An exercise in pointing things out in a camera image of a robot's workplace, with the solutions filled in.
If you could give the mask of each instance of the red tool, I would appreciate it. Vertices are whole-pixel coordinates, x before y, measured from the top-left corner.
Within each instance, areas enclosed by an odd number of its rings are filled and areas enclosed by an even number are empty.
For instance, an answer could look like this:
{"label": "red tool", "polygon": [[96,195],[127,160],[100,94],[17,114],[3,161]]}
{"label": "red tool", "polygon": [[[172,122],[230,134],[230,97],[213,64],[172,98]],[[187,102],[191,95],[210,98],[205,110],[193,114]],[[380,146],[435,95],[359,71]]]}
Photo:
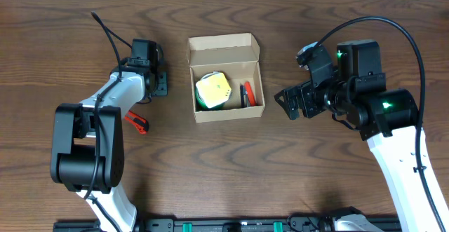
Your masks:
{"label": "red tool", "polygon": [[149,124],[148,124],[148,121],[145,120],[144,118],[138,116],[137,114],[135,114],[134,112],[132,112],[130,110],[126,114],[125,120],[127,120],[132,125],[134,125],[135,128],[137,128],[139,130],[140,134],[147,134],[148,129],[149,129]]}
{"label": "red tool", "polygon": [[253,91],[251,90],[251,85],[250,85],[249,81],[245,82],[245,89],[246,89],[246,92],[248,93],[248,99],[250,100],[250,105],[252,107],[256,106],[254,94],[253,94]]}

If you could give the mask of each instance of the wooden table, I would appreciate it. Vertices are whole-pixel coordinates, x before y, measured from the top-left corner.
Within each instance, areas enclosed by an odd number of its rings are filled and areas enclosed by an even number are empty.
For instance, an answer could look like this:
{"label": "wooden table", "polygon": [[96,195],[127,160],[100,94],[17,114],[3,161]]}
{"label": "wooden table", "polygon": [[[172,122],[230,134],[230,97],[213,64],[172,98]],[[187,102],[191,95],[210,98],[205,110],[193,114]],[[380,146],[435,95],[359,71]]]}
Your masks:
{"label": "wooden table", "polygon": [[[309,78],[295,62],[301,47],[364,15],[396,20],[420,47],[427,147],[449,200],[449,0],[0,0],[2,231],[50,231],[57,220],[95,218],[49,174],[56,107],[92,95],[116,64],[90,11],[124,39],[157,41],[166,54],[169,96],[133,107],[150,122],[149,133],[123,124],[122,182],[148,214],[279,217],[348,205],[395,214],[380,167],[358,133],[328,112],[290,121],[273,99]],[[196,124],[187,38],[241,32],[253,33],[261,47],[262,118]],[[377,40],[388,87],[407,88],[418,100],[416,59],[399,31],[366,22],[326,45],[333,50],[351,39]]]}

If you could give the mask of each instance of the box flap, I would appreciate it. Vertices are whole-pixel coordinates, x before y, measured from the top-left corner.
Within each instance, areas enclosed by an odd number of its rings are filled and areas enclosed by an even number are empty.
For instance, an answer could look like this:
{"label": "box flap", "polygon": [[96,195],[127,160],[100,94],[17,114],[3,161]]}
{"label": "box flap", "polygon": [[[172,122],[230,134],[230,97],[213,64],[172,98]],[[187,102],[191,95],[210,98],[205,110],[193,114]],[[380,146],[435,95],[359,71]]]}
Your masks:
{"label": "box flap", "polygon": [[259,60],[260,48],[251,33],[190,38],[188,46],[190,66]]}

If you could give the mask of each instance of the wood grain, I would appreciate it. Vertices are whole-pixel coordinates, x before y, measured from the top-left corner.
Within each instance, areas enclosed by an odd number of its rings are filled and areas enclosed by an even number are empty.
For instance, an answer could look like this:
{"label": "wood grain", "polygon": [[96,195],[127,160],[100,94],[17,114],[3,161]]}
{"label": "wood grain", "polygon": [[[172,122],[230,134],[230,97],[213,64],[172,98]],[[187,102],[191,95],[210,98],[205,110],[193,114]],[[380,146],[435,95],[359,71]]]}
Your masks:
{"label": "wood grain", "polygon": [[[166,54],[169,96],[133,107],[150,132],[123,125],[122,182],[148,214],[278,217],[348,205],[395,214],[380,168],[357,133],[329,113],[290,121],[273,100],[308,79],[295,63],[301,47],[362,15],[396,20],[422,51],[427,146],[449,200],[449,0],[0,0],[2,231],[50,231],[57,220],[94,218],[82,199],[51,181],[48,168],[55,108],[93,94],[115,65],[92,10],[126,40],[157,41]],[[195,124],[187,39],[240,32],[253,33],[261,47],[262,118]],[[326,45],[331,50],[350,39],[376,39],[389,88],[407,88],[417,98],[416,60],[398,31],[367,22]]]}

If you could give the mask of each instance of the open box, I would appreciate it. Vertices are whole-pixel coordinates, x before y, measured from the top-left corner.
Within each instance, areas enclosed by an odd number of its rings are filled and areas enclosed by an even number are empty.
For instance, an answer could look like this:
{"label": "open box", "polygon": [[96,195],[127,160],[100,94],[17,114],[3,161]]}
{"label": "open box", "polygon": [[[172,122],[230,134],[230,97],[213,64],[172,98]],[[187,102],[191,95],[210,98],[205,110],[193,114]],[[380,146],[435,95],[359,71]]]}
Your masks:
{"label": "open box", "polygon": [[[197,123],[261,117],[265,100],[260,79],[260,48],[251,33],[190,38],[187,47]],[[195,83],[213,71],[224,73],[232,94],[221,110],[204,111],[196,102]],[[251,84],[257,106],[241,108],[240,85],[246,81]]]}

